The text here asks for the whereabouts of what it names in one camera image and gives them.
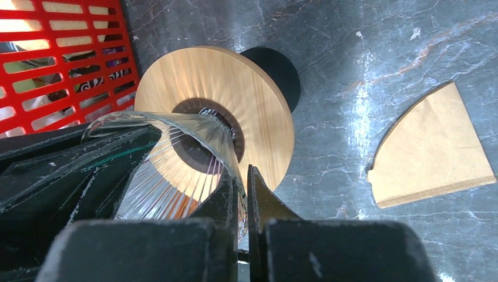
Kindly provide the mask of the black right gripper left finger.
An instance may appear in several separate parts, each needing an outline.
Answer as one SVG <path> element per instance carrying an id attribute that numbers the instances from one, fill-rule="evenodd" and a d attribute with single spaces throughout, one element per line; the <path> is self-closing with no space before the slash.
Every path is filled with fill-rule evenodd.
<path id="1" fill-rule="evenodd" d="M 55 238 L 37 281 L 236 281 L 237 177 L 181 220 L 85 220 Z"/>

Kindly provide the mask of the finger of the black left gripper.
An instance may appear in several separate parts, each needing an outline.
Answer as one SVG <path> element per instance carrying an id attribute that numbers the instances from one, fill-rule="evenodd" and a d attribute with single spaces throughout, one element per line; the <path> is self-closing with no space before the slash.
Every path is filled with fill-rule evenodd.
<path id="1" fill-rule="evenodd" d="M 151 125 L 83 138 L 83 126 L 1 140 L 1 280 L 33 281 L 55 236 L 116 214 L 159 141 Z"/>

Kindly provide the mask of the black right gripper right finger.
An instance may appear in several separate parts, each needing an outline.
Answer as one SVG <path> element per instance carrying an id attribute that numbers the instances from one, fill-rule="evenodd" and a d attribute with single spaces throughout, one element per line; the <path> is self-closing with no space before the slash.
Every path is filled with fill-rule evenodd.
<path id="1" fill-rule="evenodd" d="M 305 220 L 247 173 L 251 281 L 436 281 L 416 233 L 396 221 Z"/>

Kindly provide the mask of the clear glass dripper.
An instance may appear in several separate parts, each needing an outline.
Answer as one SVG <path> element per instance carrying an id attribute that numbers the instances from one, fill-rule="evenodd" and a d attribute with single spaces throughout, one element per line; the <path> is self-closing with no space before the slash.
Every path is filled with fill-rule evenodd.
<path id="1" fill-rule="evenodd" d="M 182 219 L 211 196 L 227 173 L 238 187 L 238 239 L 247 234 L 246 194 L 234 133 L 215 115 L 122 111 L 104 115 L 85 130 L 84 142 L 150 125 L 160 133 L 133 173 L 116 220 Z"/>

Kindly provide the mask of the brown paper coffee filter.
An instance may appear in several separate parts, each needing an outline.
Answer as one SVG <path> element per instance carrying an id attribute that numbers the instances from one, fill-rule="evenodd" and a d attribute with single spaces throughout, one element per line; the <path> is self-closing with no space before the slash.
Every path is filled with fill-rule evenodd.
<path id="1" fill-rule="evenodd" d="M 367 174 L 387 208 L 497 183 L 454 82 L 425 95 L 385 135 Z"/>

